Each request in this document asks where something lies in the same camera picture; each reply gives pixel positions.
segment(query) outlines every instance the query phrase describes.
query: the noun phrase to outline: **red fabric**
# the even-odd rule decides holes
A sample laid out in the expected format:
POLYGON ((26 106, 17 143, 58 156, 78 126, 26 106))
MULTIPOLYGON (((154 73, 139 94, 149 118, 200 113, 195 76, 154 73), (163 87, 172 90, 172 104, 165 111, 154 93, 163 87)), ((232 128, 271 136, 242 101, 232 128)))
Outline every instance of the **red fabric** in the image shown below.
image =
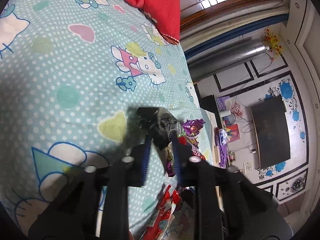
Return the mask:
POLYGON ((143 9, 147 17, 155 19, 156 28, 169 43, 179 44, 180 0, 125 1, 133 7, 143 9))

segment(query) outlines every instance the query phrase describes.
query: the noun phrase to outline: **polka dot bed sheet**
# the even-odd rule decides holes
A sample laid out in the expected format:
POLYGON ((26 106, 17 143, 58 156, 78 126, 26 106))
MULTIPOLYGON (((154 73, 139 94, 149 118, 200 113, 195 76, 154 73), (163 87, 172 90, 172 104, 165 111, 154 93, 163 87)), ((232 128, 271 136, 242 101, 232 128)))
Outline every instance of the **polka dot bed sheet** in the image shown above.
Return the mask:
MULTIPOLYGON (((115 149, 140 106, 201 118, 181 46, 143 12, 123 0, 9 0, 0 14, 0 200, 25 234, 71 168, 121 157, 115 149)), ((199 146, 211 163, 205 131, 199 146)), ((176 179, 152 146, 146 185, 129 189, 134 236, 168 184, 176 179)))

